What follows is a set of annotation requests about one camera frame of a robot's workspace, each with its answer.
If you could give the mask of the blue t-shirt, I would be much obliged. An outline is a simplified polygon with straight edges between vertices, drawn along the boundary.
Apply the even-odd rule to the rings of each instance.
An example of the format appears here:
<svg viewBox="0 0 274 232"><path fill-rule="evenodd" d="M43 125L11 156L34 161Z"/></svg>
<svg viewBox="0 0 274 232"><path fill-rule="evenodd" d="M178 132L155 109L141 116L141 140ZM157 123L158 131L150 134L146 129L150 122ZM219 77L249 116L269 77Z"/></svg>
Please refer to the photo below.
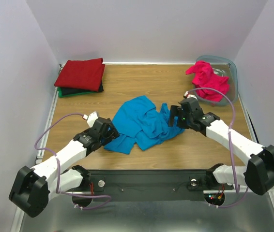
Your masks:
<svg viewBox="0 0 274 232"><path fill-rule="evenodd" d="M147 150L184 132L173 124L168 125L169 109L163 103L161 110L145 95L125 102L112 119L119 137L104 146L104 149L130 154L134 144L141 150Z"/></svg>

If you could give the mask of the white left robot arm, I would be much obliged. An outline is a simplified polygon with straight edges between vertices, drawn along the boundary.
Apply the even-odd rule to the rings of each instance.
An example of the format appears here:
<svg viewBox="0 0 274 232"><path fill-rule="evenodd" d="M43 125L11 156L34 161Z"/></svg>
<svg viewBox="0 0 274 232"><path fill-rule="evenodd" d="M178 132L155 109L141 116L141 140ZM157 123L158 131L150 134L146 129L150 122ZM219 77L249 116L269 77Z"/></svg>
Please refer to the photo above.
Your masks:
<svg viewBox="0 0 274 232"><path fill-rule="evenodd" d="M109 118L92 113L83 118L89 128L73 139L52 157L31 168L24 166L16 174L9 200L31 218L38 216L59 194L70 195L70 190L90 190L88 195L74 197L93 200L94 184L91 174L75 163L90 153L118 138L119 133Z"/></svg>

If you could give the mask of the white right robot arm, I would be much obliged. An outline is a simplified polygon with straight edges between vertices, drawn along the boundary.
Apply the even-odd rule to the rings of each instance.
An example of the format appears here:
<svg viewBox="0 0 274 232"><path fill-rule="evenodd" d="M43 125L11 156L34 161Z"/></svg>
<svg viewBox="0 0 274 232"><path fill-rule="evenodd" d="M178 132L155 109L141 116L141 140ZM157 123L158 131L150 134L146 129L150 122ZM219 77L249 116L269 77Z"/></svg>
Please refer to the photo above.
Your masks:
<svg viewBox="0 0 274 232"><path fill-rule="evenodd" d="M171 106L168 125L199 132L243 162L243 166L218 164L210 168L205 176L207 187L215 189L221 184L246 186L257 195L264 195L274 187L274 146L253 142L233 130L219 116L204 113L192 95L179 105Z"/></svg>

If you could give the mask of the pink crumpled t-shirt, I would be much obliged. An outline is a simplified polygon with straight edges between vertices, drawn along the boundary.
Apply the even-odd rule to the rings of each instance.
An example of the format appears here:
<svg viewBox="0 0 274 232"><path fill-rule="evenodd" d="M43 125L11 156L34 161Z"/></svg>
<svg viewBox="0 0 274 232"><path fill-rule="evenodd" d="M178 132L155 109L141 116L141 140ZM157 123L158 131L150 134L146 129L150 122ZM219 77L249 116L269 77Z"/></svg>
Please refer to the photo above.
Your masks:
<svg viewBox="0 0 274 232"><path fill-rule="evenodd" d="M195 77L192 84L195 88L208 87L216 89L223 94L227 94L229 91L229 78L227 76L220 76L214 73L214 70L210 63L203 60L197 61L193 66L185 71L186 75L194 74ZM216 91L210 89L198 89L196 93L203 99L220 102L223 96Z"/></svg>

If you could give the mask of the black folded t-shirt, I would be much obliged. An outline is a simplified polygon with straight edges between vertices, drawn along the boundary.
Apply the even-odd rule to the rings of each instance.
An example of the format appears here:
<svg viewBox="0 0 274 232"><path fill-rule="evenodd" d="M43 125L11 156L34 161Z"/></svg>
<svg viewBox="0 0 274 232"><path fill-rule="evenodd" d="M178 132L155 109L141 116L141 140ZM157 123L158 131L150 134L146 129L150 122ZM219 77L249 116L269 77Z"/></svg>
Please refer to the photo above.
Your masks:
<svg viewBox="0 0 274 232"><path fill-rule="evenodd" d="M60 87L59 88L59 94L61 97L70 96L70 95L99 93L99 92L103 92L103 91L104 91L103 82L101 82L97 91L88 90L88 89L68 88L68 87Z"/></svg>

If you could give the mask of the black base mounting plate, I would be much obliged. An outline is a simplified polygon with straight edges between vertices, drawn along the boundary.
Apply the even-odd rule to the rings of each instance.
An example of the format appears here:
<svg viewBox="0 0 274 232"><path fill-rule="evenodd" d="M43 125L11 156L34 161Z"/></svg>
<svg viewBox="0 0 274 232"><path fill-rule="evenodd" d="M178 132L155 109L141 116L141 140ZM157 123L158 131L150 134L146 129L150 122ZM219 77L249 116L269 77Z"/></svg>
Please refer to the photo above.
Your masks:
<svg viewBox="0 0 274 232"><path fill-rule="evenodd" d="M206 175L205 169L90 170L95 195L113 202L203 201L204 193L232 190Z"/></svg>

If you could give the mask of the green folded t-shirt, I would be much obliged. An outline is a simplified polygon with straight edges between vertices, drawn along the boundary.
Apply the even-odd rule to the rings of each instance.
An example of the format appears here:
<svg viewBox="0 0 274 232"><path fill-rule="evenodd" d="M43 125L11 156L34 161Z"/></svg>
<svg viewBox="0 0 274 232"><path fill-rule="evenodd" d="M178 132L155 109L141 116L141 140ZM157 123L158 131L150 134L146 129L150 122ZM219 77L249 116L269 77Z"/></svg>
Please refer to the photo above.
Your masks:
<svg viewBox="0 0 274 232"><path fill-rule="evenodd" d="M83 95L83 94L89 94L89 93L93 93L93 91L85 90L85 89L66 88L66 87L58 88L58 97L59 98Z"/></svg>

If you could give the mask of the red folded t-shirt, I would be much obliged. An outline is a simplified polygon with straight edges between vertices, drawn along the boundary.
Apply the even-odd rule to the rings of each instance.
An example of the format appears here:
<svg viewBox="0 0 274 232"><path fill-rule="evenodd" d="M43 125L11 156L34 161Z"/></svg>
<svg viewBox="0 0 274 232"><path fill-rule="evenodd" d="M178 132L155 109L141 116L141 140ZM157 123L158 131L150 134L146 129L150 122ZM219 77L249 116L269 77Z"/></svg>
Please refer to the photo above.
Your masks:
<svg viewBox="0 0 274 232"><path fill-rule="evenodd" d="M56 87L98 91L105 64L102 58L68 60L54 83Z"/></svg>

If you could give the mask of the clear plastic bin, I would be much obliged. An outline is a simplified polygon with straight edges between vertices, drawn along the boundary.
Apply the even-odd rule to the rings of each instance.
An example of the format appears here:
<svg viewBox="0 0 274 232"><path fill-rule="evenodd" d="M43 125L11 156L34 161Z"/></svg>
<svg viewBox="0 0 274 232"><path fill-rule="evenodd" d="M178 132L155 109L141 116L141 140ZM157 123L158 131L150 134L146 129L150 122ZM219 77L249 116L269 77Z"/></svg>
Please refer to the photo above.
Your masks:
<svg viewBox="0 0 274 232"><path fill-rule="evenodd" d="M210 63L215 74L220 77L228 77L229 91L225 95L232 103L235 103L238 98L238 75L236 65L231 60L218 56L203 55L196 59L196 61L200 60Z"/></svg>

